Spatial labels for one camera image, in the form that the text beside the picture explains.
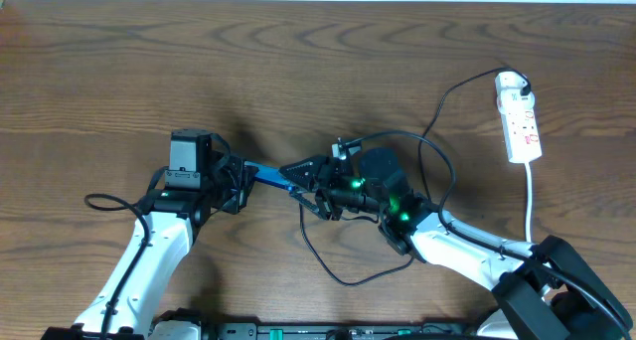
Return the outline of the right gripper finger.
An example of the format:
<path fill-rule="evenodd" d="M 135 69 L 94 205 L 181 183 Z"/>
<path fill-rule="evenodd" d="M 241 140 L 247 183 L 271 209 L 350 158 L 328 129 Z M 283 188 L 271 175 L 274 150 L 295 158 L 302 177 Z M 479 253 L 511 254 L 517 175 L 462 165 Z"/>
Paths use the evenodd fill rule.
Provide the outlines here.
<path fill-rule="evenodd" d="M 278 173 L 295 187 L 304 191 L 313 191 L 319 171 L 328 164 L 328 161 L 327 156 L 316 155 L 282 166 L 278 169 Z"/>
<path fill-rule="evenodd" d="M 289 196 L 290 196 L 292 199 L 296 200 L 296 201 L 299 203 L 299 205 L 300 205 L 301 207 L 304 207 L 304 208 L 305 208 L 305 209 L 307 209 L 309 212 L 311 212 L 312 214 L 314 214 L 315 216 L 317 216 L 319 219 L 322 219 L 322 218 L 323 218 L 323 215 L 322 215 L 322 213 L 321 213 L 321 211 L 320 211 L 319 207 L 318 207 L 316 204 L 312 203 L 312 202 L 311 202 L 310 200 L 308 200 L 307 198 L 305 198 L 305 197 L 303 196 L 303 193 L 302 193 L 302 192 L 300 192 L 300 191 L 298 191 L 298 190 L 295 190 L 295 189 L 292 189 L 292 190 L 289 192 Z"/>

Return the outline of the blue Samsung Galaxy smartphone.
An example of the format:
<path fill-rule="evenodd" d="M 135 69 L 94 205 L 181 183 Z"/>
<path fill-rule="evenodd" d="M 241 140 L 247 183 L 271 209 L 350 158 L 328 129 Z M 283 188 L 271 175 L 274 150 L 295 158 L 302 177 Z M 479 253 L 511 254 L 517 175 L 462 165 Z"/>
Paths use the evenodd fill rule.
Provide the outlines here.
<path fill-rule="evenodd" d="M 289 182 L 288 180 L 286 180 L 280 175 L 277 168 L 251 162 L 251 161 L 246 161 L 245 165 L 252 166 L 257 169 L 257 172 L 254 176 L 254 179 L 257 182 L 260 182 L 262 184 L 272 186 L 278 189 L 282 189 L 287 192 L 291 192 L 295 188 L 295 186 L 291 182 Z"/>

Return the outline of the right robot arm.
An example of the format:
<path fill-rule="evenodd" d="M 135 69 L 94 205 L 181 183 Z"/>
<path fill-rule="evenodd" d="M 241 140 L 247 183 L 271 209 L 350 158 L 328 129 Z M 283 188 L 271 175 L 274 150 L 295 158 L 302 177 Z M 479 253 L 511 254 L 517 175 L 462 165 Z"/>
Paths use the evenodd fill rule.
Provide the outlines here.
<path fill-rule="evenodd" d="M 519 339 L 621 339 L 633 320 L 565 240 L 508 241 L 471 227 L 413 191 L 387 148 L 350 159 L 313 156 L 279 168 L 291 194 L 321 219 L 375 214 L 400 255 L 452 269 L 489 290 Z"/>

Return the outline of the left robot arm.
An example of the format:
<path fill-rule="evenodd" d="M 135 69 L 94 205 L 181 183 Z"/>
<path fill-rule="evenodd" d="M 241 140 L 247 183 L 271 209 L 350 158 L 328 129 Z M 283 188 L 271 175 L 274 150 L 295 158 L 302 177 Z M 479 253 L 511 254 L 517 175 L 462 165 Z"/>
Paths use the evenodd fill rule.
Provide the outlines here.
<path fill-rule="evenodd" d="M 201 227 L 218 211 L 235 214 L 244 207 L 258 171 L 242 158 L 216 152 L 201 166 L 158 169 L 146 195 L 133 204 L 109 196 L 108 211 L 135 216 L 130 241 L 88 308 L 71 326 L 48 328 L 42 340 L 208 338 L 199 312 L 156 311 Z"/>

